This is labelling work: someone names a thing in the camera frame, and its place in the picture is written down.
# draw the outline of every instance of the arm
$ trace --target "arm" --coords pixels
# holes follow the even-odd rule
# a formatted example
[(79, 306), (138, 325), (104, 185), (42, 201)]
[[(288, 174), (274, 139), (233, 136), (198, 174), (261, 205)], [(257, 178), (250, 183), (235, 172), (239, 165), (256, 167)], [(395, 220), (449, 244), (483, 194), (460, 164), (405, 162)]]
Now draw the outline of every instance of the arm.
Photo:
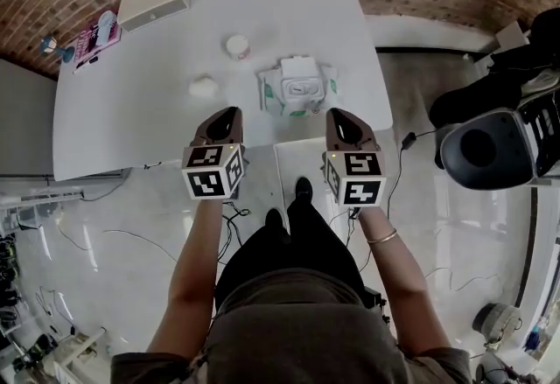
[(148, 353), (174, 353), (192, 360), (204, 345), (212, 319), (220, 234), (221, 200), (202, 200)]
[[(384, 238), (394, 228), (379, 207), (363, 208), (360, 224), (368, 241)], [(401, 348), (414, 356), (433, 348), (451, 346), (428, 295), (428, 286), (417, 261), (399, 236), (370, 244)]]

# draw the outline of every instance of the paper cup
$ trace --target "paper cup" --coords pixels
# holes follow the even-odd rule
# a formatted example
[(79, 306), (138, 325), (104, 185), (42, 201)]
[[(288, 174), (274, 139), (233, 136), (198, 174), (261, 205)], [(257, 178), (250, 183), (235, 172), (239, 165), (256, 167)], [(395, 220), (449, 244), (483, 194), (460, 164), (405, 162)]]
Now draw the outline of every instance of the paper cup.
[(244, 60), (251, 52), (249, 41), (240, 34), (232, 36), (227, 40), (226, 50), (233, 60)]

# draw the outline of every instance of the blue object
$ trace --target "blue object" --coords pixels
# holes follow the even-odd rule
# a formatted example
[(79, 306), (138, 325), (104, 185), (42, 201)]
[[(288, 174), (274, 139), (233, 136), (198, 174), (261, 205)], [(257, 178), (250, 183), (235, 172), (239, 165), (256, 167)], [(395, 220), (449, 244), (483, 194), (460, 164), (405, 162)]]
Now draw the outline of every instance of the blue object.
[(70, 62), (74, 58), (75, 49), (73, 46), (68, 48), (60, 48), (57, 46), (56, 38), (53, 35), (44, 36), (41, 40), (41, 54), (44, 52), (56, 52), (59, 56), (62, 56), (62, 60), (65, 64)]
[(533, 331), (529, 333), (527, 337), (527, 342), (525, 342), (525, 347), (524, 347), (525, 352), (536, 350), (540, 343), (539, 338), (540, 338), (539, 328), (538, 326), (535, 326), (535, 328), (533, 328)]

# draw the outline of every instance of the black pants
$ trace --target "black pants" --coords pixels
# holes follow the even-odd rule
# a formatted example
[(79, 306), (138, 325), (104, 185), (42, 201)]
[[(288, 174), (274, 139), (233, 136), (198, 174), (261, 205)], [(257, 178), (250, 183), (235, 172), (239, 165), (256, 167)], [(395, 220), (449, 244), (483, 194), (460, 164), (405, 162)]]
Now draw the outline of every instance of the black pants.
[(364, 298), (364, 282), (352, 255), (313, 205), (294, 200), (288, 218), (291, 236), (283, 227), (265, 226), (235, 252), (216, 285), (216, 310), (246, 281), (287, 268), (315, 269), (334, 276)]

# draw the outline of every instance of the shoe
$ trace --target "shoe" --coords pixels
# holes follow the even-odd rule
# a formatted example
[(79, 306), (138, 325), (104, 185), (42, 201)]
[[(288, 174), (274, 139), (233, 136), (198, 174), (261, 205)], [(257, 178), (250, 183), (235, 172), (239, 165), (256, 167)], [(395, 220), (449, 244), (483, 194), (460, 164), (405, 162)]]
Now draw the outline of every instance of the shoe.
[(303, 199), (311, 204), (313, 187), (308, 178), (301, 177), (296, 182), (296, 199)]
[(264, 220), (264, 225), (266, 227), (284, 228), (282, 215), (276, 208), (271, 208), (269, 212), (266, 213), (266, 219)]

